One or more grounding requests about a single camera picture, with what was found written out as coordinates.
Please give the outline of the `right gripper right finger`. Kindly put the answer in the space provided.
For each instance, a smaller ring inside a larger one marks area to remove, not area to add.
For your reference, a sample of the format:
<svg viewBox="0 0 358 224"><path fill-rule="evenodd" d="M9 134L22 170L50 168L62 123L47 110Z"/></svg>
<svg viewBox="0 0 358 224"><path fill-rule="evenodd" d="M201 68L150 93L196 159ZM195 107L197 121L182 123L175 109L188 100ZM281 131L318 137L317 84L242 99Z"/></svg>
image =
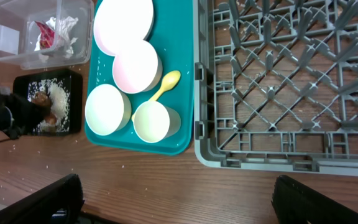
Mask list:
<svg viewBox="0 0 358 224"><path fill-rule="evenodd" d="M272 206L280 224L358 224L358 213L287 175L277 177Z"/></svg>

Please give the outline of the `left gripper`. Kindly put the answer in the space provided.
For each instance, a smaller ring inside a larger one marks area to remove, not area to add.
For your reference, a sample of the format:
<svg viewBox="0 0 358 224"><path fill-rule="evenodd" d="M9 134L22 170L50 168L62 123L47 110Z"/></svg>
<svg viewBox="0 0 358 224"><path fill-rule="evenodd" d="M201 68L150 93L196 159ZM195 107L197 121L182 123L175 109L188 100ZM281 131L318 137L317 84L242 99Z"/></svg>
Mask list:
<svg viewBox="0 0 358 224"><path fill-rule="evenodd" d="M31 132L47 116L47 105L28 101L17 94L0 92L0 131L9 139Z"/></svg>

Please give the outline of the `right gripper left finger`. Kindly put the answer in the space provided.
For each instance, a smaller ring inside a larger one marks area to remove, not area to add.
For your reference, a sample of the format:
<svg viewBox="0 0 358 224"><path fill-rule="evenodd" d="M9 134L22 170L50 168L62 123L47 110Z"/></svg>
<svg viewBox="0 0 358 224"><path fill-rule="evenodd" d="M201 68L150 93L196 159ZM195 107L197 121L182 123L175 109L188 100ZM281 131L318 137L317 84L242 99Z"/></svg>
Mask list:
<svg viewBox="0 0 358 224"><path fill-rule="evenodd" d="M0 224L75 223L84 202L79 176L69 174L0 210Z"/></svg>

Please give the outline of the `brown food chunk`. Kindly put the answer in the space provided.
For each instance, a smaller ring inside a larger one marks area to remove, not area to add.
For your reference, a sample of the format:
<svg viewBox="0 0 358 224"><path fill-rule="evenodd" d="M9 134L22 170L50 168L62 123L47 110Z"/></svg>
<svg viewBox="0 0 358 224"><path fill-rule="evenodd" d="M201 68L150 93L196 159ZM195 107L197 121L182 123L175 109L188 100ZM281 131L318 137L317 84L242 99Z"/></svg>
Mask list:
<svg viewBox="0 0 358 224"><path fill-rule="evenodd" d="M38 91L31 100L32 103L43 106L43 107L51 107L52 101L44 91Z"/></svg>

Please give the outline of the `red snack wrapper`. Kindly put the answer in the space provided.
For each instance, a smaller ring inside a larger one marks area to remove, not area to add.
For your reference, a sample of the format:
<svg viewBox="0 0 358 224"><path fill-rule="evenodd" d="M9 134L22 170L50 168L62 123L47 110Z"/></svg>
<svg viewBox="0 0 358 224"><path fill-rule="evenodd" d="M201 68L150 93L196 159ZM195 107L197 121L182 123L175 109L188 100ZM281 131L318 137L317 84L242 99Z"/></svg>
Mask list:
<svg viewBox="0 0 358 224"><path fill-rule="evenodd" d="M54 43L55 31L51 29L46 23L35 22L40 29L40 50L49 49Z"/></svg>

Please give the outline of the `white napkin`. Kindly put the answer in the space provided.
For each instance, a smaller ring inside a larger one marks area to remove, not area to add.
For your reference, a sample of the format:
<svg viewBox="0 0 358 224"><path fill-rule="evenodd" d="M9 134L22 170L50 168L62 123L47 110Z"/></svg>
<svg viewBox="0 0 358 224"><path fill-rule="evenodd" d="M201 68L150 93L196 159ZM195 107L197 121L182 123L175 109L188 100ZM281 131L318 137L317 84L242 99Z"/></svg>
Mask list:
<svg viewBox="0 0 358 224"><path fill-rule="evenodd" d="M60 28L59 29L60 33L58 34L58 38L57 38L57 49L63 49L63 51L65 52L64 53L65 58L71 58L74 54L72 45L78 40L78 38L73 37L71 39L70 32L74 28L74 26L76 26L77 22L78 22L77 17L74 18L68 16L60 20L58 23ZM55 17L51 17L47 22L43 22L43 23L46 23L56 33L57 19ZM39 40L40 40L40 34L37 37L37 43L35 44L35 49L34 49L35 51L40 50Z"/></svg>

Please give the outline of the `small white bowl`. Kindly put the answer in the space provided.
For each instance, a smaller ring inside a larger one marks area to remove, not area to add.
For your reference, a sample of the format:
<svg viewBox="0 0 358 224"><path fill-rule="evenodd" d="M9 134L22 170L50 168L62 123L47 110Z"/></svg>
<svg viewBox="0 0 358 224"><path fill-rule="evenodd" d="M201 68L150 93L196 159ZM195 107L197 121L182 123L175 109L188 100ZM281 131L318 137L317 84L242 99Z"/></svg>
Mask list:
<svg viewBox="0 0 358 224"><path fill-rule="evenodd" d="M85 120L97 135L107 136L121 130L131 115L129 98L113 85L97 86L86 100Z"/></svg>

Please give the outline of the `white cup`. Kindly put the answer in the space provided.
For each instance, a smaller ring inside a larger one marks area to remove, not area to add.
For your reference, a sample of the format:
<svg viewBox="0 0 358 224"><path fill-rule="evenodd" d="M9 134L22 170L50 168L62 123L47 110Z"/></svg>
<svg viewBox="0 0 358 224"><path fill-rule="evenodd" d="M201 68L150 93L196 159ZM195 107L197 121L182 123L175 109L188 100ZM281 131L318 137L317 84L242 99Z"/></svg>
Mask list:
<svg viewBox="0 0 358 224"><path fill-rule="evenodd" d="M135 133L144 142L157 143L178 132L181 117L175 110L158 101L146 101L135 111Z"/></svg>

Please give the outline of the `pink rice bowl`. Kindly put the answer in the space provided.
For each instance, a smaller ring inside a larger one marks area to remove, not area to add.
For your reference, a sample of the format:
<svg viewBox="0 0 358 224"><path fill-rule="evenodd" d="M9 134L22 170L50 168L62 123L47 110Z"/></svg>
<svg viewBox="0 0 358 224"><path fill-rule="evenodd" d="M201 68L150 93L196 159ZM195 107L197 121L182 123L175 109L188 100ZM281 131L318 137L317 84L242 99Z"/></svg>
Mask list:
<svg viewBox="0 0 358 224"><path fill-rule="evenodd" d="M145 40L137 40L124 47L112 65L116 86L127 94L153 89L160 81L163 65L154 47Z"/></svg>

